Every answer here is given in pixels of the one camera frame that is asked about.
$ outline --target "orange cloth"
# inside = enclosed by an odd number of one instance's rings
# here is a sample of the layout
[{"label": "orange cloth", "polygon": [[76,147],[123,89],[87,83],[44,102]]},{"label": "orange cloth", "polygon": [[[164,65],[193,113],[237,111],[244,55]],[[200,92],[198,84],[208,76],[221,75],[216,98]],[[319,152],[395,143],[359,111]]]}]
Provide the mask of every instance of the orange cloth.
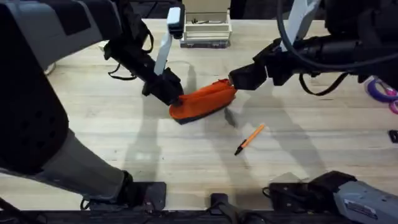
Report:
[{"label": "orange cloth", "polygon": [[181,95],[182,105],[170,106],[169,113],[176,120],[202,118],[230,104],[235,93],[228,79],[218,80],[191,94]]}]

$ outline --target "orange pen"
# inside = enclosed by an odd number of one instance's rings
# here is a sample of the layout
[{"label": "orange pen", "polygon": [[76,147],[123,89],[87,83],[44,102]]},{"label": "orange pen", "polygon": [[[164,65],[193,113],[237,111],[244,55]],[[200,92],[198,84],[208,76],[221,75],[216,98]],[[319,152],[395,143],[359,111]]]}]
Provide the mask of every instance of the orange pen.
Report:
[{"label": "orange pen", "polygon": [[237,156],[241,151],[248,146],[248,144],[264,129],[264,125],[260,125],[253,134],[251,134],[247,139],[243,140],[241,145],[238,147],[238,149],[235,152],[235,156]]}]

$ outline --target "wooden tabletop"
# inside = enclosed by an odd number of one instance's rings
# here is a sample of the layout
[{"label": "wooden tabletop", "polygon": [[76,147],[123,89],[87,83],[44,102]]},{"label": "wooden tabletop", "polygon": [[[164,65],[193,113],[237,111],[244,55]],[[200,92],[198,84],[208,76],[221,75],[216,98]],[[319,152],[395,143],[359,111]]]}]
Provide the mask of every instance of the wooden tabletop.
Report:
[{"label": "wooden tabletop", "polygon": [[[155,36],[155,58],[165,20],[146,23]],[[314,22],[309,35],[323,34],[323,22]],[[174,41],[167,66],[190,93],[251,63],[278,36],[276,21],[233,21],[230,48],[180,49]],[[306,94],[297,76],[280,87],[268,80],[256,91],[237,92],[228,107],[235,128],[225,119],[225,110],[181,126],[170,118],[167,106],[141,95],[142,81],[108,77],[106,72],[115,67],[93,45],[59,61],[49,80],[77,137],[135,181],[166,182],[169,209],[205,208],[213,192],[229,194],[240,207],[270,208],[261,189],[289,172],[305,179],[339,170],[398,194],[398,148],[387,135],[398,128],[397,116],[368,97],[355,77],[324,97]],[[129,73],[121,69],[119,74]],[[324,74],[307,81],[320,91],[335,78]],[[266,128],[234,156],[260,124]],[[23,209],[77,210],[81,200],[6,175],[0,179],[0,196]]]}]

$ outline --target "cable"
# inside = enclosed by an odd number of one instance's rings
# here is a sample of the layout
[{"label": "cable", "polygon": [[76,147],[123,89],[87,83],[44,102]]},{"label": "cable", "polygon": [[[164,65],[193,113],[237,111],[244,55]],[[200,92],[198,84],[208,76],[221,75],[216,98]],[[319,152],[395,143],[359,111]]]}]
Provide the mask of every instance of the cable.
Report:
[{"label": "cable", "polygon": [[322,68],[325,70],[337,70],[337,71],[345,72],[346,70],[365,67],[368,65],[374,65],[377,63],[382,63],[382,62],[386,62],[386,61],[398,58],[398,53],[395,53],[395,54],[391,54],[388,56],[383,56],[383,57],[374,58],[371,60],[366,60],[366,61],[357,62],[357,63],[349,63],[349,64],[344,64],[344,65],[327,65],[327,64],[317,63],[310,59],[307,59],[307,58],[303,57],[302,55],[300,55],[300,53],[298,53],[294,49],[292,43],[290,43],[289,37],[287,36],[287,33],[286,33],[285,25],[283,22],[283,17],[282,17],[282,15],[283,15],[282,1],[283,0],[277,0],[277,16],[276,16],[278,30],[279,30],[280,37],[282,38],[282,42],[284,43],[286,49],[289,50],[297,60],[299,60],[311,67]]},{"label": "cable", "polygon": [[150,49],[149,50],[142,50],[142,52],[144,52],[145,54],[149,54],[152,52],[152,50],[154,49],[154,36],[152,35],[152,33],[150,32],[150,30],[147,28],[148,30],[148,34],[149,34],[149,38],[150,38]]},{"label": "cable", "polygon": [[80,210],[82,211],[87,210],[90,207],[91,203],[92,203],[91,200],[86,200],[83,198],[80,202]]},{"label": "cable", "polygon": [[337,79],[336,81],[334,81],[326,90],[323,90],[319,93],[314,93],[312,92],[307,84],[304,81],[304,74],[300,73],[300,76],[298,77],[298,80],[300,81],[300,85],[303,88],[303,90],[311,95],[315,95],[315,96],[325,96],[326,94],[331,93],[333,90],[335,90],[340,84],[341,82],[349,75],[349,72],[344,72],[342,73]]},{"label": "cable", "polygon": [[262,194],[263,194],[264,196],[266,196],[267,198],[271,199],[271,196],[270,196],[268,193],[266,193],[266,190],[269,190],[269,187],[264,187],[264,188],[262,189]]},{"label": "cable", "polygon": [[116,73],[118,70],[119,70],[119,68],[120,68],[120,63],[118,64],[118,66],[116,67],[116,69],[115,70],[113,70],[112,72],[108,72],[108,75],[110,76],[110,77],[112,77],[112,78],[115,78],[115,79],[118,79],[118,80],[122,80],[122,81],[131,81],[131,80],[135,80],[137,77],[135,76],[135,75],[133,75],[133,74],[131,74],[131,77],[119,77],[119,76],[116,76],[116,75],[112,75],[112,74],[114,74],[114,73]]}]

